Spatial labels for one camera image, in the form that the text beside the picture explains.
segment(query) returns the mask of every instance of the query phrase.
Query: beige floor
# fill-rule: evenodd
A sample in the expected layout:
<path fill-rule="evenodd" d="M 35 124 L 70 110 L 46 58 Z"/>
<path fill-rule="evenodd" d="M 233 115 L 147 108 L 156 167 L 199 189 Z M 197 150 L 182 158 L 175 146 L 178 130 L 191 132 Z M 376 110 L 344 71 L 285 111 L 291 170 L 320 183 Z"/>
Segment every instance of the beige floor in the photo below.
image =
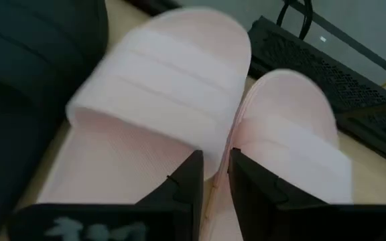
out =
<path fill-rule="evenodd" d="M 110 28 L 109 49 L 111 49 L 130 29 L 147 21 L 149 17 L 122 0 L 106 0 L 106 3 Z M 253 80 L 248 78 L 245 82 L 245 91 L 252 84 Z M 68 123 L 61 127 L 16 209 L 35 203 L 68 128 Z M 340 149 L 353 160 L 354 201 L 358 204 L 386 204 L 386 159 L 343 133 L 339 133 L 339 137 Z M 211 185 L 212 180 L 205 183 L 205 205 Z M 0 231 L 0 241 L 5 240 L 8 240 L 8 238 L 4 229 L 2 229 Z"/>

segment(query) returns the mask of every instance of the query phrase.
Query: gray wall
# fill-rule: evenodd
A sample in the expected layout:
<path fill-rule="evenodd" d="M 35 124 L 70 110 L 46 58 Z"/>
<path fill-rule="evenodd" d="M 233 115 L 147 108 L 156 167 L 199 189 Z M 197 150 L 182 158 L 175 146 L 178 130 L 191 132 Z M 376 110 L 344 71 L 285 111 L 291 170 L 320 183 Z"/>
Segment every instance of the gray wall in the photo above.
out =
<path fill-rule="evenodd" d="M 261 15 L 276 21 L 282 0 L 178 0 L 183 5 L 205 5 L 234 17 L 246 30 Z M 314 11 L 386 60 L 386 1 L 313 0 Z M 300 33 L 303 15 L 287 10 L 282 27 Z M 386 71 L 313 23 L 305 41 L 376 84 L 386 82 Z"/>

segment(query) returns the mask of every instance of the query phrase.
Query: metal mesh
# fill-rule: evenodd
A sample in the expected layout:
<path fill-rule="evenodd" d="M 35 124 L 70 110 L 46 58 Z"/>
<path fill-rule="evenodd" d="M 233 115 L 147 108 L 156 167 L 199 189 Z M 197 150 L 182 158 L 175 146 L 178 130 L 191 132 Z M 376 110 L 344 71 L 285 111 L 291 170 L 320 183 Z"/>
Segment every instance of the metal mesh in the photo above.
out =
<path fill-rule="evenodd" d="M 254 56 L 265 66 L 263 69 L 289 68 L 305 74 L 322 89 L 336 112 L 386 102 L 385 89 L 263 17 L 253 24 L 249 37 Z M 361 120 L 386 127 L 386 111 Z"/>

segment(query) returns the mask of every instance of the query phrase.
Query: pink slipper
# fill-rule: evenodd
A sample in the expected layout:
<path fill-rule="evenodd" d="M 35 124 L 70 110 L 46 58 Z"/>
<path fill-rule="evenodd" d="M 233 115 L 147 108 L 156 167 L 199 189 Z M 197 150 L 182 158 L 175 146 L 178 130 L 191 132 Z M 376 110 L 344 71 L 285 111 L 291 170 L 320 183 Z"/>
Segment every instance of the pink slipper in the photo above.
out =
<path fill-rule="evenodd" d="M 351 162 L 338 150 L 332 110 L 320 89 L 291 70 L 272 71 L 250 89 L 238 110 L 229 149 L 330 204 L 352 203 Z M 202 240 L 242 240 L 227 175 L 216 176 Z"/>
<path fill-rule="evenodd" d="M 170 11 L 130 31 L 67 106 L 72 128 L 38 198 L 46 205 L 20 211 L 9 227 L 11 238 L 66 235 L 78 240 L 85 230 L 90 237 L 110 238 L 102 223 L 86 227 L 67 214 L 81 217 L 84 212 L 78 212 L 86 209 L 90 217 L 114 216 L 120 215 L 115 210 L 125 210 L 121 204 L 154 201 L 163 207 L 171 204 L 174 220 L 182 219 L 180 207 L 185 207 L 183 212 L 194 209 L 193 217 L 179 225 L 193 226 L 197 239 L 203 183 L 184 188 L 187 193 L 176 186 L 198 176 L 209 179 L 218 171 L 250 59 L 247 32 L 211 9 Z M 203 159 L 197 149 L 203 151 Z M 190 168 L 191 173 L 177 172 Z M 159 196 L 161 190 L 179 202 L 168 204 L 168 197 Z M 34 221 L 38 216 L 48 220 Z M 26 222 L 36 228 L 28 228 Z"/>

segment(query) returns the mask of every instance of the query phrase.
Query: black cable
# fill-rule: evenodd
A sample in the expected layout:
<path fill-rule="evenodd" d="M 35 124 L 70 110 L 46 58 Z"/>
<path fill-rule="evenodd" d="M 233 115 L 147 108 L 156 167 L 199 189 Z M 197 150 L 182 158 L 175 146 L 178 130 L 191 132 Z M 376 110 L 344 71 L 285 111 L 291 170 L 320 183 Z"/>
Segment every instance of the black cable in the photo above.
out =
<path fill-rule="evenodd" d="M 304 0 L 305 1 L 305 17 L 304 17 L 304 24 L 302 26 L 302 30 L 300 30 L 299 38 L 301 40 L 305 39 L 306 34 L 308 34 L 308 31 L 312 24 L 312 16 L 314 14 L 314 10 L 312 9 L 312 0 Z"/>
<path fill-rule="evenodd" d="M 303 18 L 303 24 L 302 24 L 302 30 L 300 30 L 300 39 L 304 39 L 306 37 L 306 34 L 308 34 L 308 31 L 312 24 L 312 16 L 314 14 L 314 10 L 312 9 L 312 0 L 304 0 L 305 1 L 305 14 Z M 276 21 L 276 25 L 281 26 L 282 21 L 284 19 L 284 15 L 287 12 L 288 7 L 291 3 L 296 2 L 296 0 L 284 0 L 284 6 L 282 7 L 281 11 L 279 12 L 278 19 Z"/>
<path fill-rule="evenodd" d="M 288 9 L 288 6 L 290 6 L 290 1 L 285 0 L 284 6 L 282 7 L 281 11 L 279 12 L 278 19 L 276 20 L 276 25 L 281 26 L 282 20 L 284 19 L 284 15 Z"/>

